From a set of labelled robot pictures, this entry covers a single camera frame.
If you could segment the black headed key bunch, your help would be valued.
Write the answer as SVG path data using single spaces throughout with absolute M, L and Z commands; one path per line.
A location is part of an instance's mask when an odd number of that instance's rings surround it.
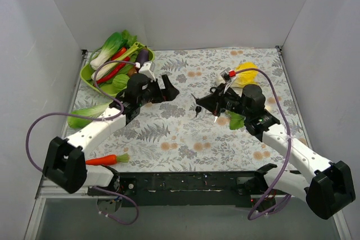
M 199 105 L 197 105 L 196 107 L 195 107 L 195 117 L 198 117 L 198 115 L 199 115 L 199 113 L 202 111 L 202 107 L 201 106 L 199 106 Z

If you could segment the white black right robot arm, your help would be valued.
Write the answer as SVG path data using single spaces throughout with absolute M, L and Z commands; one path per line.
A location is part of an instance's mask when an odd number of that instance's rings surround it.
M 350 167 L 343 161 L 332 162 L 287 134 L 286 128 L 265 108 L 261 87 L 249 84 L 238 95 L 221 84 L 196 104 L 218 117 L 227 110 L 245 118 L 246 130 L 259 141 L 273 148 L 299 171 L 285 171 L 270 166 L 255 175 L 255 189 L 260 193 L 273 188 L 306 202 L 321 219 L 329 219 L 352 203 L 355 190 Z

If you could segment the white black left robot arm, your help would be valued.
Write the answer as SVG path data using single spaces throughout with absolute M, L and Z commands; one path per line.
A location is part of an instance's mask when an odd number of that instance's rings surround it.
M 93 185 L 100 186 L 108 195 L 115 194 L 120 182 L 114 178 L 114 173 L 105 167 L 86 165 L 86 156 L 137 117 L 143 105 L 173 101 L 179 95 L 179 90 L 167 75 L 162 75 L 162 80 L 163 89 L 157 80 L 144 74 L 133 75 L 127 87 L 116 95 L 116 101 L 101 114 L 99 121 L 92 121 L 65 139 L 55 137 L 51 140 L 43 175 L 70 194 Z

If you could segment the black padlock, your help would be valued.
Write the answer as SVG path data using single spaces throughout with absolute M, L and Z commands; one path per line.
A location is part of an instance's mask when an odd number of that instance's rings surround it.
M 211 94 L 222 94 L 224 92 L 224 87 L 211 87 L 210 88 L 210 93 Z

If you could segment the white radish toy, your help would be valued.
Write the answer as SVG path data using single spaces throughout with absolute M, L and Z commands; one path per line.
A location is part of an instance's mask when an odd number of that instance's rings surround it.
M 245 126 L 244 116 L 234 112 L 229 112 L 229 118 L 230 118 L 229 128 L 231 130 L 238 130 Z

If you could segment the brown kiwi toy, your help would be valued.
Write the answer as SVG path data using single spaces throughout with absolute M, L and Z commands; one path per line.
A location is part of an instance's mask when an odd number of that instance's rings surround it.
M 133 75 L 136 74 L 136 73 L 138 73 L 138 71 L 137 71 L 137 69 L 136 69 L 135 67 L 133 67 L 133 68 L 131 68 L 131 69 L 128 71 L 127 75 L 128 75 L 129 77 L 131 77 L 131 76 L 133 76 Z

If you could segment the yellow napa cabbage toy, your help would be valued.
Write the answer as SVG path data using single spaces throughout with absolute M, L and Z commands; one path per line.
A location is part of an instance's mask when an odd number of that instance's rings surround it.
M 244 62 L 242 64 L 239 64 L 234 69 L 234 71 L 245 70 L 245 69 L 250 69 L 250 68 L 257 69 L 258 67 L 252 62 Z M 257 84 L 255 82 L 257 75 L 258 75 L 258 72 L 255 70 L 241 72 L 236 75 L 235 79 L 232 79 L 232 84 L 230 85 L 230 87 L 240 93 L 246 85 Z

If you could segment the green round cabbage toy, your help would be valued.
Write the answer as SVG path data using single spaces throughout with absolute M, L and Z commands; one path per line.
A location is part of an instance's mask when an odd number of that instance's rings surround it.
M 130 77 L 127 74 L 119 74 L 115 76 L 111 84 L 114 91 L 120 92 L 121 90 L 125 89 L 129 79 Z

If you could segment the purple eggplant toy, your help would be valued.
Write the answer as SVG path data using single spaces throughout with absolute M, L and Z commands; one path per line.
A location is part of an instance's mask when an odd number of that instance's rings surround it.
M 148 61 L 149 61 L 149 50 L 146 47 L 144 47 L 139 51 L 136 57 L 136 66 L 142 67 Z

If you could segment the floral patterned table mat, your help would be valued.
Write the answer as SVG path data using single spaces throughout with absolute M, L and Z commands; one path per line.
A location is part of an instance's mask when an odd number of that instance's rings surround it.
M 230 129 L 230 117 L 219 118 L 205 110 L 195 111 L 195 98 L 209 93 L 220 72 L 247 62 L 260 74 L 255 82 L 266 97 L 266 109 L 281 121 L 288 121 L 293 137 L 306 135 L 284 72 L 278 50 L 189 49 L 155 52 L 155 75 L 166 74 L 179 90 L 171 102 L 146 104 L 126 127 L 117 130 L 97 148 L 87 151 L 93 159 L 127 153 L 127 164 L 117 171 L 249 171 L 284 158 L 260 143 L 245 128 Z

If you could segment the red chili pepper toy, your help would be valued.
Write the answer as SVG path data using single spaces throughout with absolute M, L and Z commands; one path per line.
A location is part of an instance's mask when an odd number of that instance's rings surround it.
M 117 60 L 120 56 L 122 56 L 124 53 L 126 53 L 127 49 L 123 47 L 121 50 L 119 50 L 116 54 L 114 54 L 111 57 L 111 60 Z M 98 79 L 96 82 L 98 85 L 105 83 L 112 79 L 123 67 L 125 66 L 125 63 L 116 63 L 116 66 L 106 75 L 104 75 L 102 78 Z

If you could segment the green bok choy toy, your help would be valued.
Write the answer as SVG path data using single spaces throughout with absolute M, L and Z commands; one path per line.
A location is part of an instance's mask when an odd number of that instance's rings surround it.
M 111 34 L 101 47 L 99 54 L 95 57 L 95 59 L 90 61 L 91 68 L 93 70 L 97 70 L 108 59 L 116 54 L 118 50 L 124 47 L 127 41 L 128 40 L 119 32 Z

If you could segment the orange carrot toy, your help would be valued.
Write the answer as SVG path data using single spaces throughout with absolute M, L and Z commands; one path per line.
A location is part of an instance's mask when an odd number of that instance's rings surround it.
M 107 155 L 104 157 L 87 160 L 85 164 L 91 166 L 111 166 L 118 163 L 128 163 L 129 159 L 130 155 L 128 155 L 127 153 L 122 155 Z

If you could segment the green napa cabbage toy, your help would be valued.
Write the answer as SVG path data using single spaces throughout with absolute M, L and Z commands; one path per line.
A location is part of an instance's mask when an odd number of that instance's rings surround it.
M 67 124 L 72 129 L 82 129 L 92 122 L 93 118 L 99 118 L 109 107 L 110 102 L 95 105 L 89 108 L 82 108 L 72 111 L 74 116 L 67 117 Z

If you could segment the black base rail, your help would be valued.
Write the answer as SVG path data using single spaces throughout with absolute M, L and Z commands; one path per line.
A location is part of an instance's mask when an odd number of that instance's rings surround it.
M 131 198 L 138 206 L 252 207 L 266 191 L 255 171 L 117 173 L 106 188 L 89 188 L 89 196 L 106 191 Z

